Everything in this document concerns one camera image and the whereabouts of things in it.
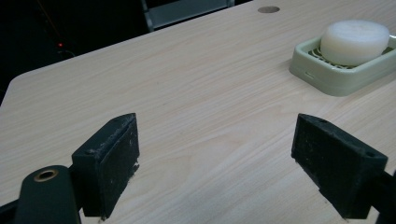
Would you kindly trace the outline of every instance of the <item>soap dish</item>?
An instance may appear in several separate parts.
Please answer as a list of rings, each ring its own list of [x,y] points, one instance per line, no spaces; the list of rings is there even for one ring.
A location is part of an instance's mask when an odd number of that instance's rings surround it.
[[[396,70],[396,36],[382,55],[359,66],[328,62],[320,53],[320,37],[296,46],[290,72],[331,96],[347,96]]]

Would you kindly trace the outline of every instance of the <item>worn black foam pad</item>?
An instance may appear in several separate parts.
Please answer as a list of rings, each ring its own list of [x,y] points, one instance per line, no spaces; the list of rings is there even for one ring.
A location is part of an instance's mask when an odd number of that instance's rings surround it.
[[[329,121],[300,114],[291,156],[343,218],[367,218],[366,186],[388,158]]]
[[[73,153],[70,170],[86,217],[110,217],[138,157],[135,114],[112,119]]]

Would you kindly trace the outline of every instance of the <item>white object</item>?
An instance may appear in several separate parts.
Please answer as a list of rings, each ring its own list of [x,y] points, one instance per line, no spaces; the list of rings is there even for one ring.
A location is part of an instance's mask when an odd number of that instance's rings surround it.
[[[323,57],[341,65],[360,65],[381,55],[389,42],[387,27],[372,21],[339,21],[320,42]]]

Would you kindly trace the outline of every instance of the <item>light wood tabletop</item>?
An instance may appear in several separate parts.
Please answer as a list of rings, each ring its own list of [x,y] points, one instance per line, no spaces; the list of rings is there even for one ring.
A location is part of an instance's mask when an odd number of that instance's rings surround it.
[[[268,6],[280,10],[259,12]],[[396,73],[333,97],[289,66],[296,45],[335,21],[395,35],[395,10],[394,0],[249,2],[16,77],[0,107],[0,204],[136,113],[140,168],[106,223],[375,223],[374,208],[342,219],[291,144],[298,113],[320,117],[387,155],[393,174]]]

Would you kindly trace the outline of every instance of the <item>wooden table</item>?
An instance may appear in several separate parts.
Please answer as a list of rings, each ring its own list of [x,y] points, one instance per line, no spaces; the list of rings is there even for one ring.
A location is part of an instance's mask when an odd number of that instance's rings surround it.
[[[347,97],[289,72],[294,47],[331,23],[396,34],[393,0],[250,2],[15,78],[0,108],[0,204],[108,120],[137,115],[140,168],[108,223],[375,223],[343,220],[290,157],[298,113],[329,120],[396,169],[396,73]],[[83,223],[97,223],[85,218]]]

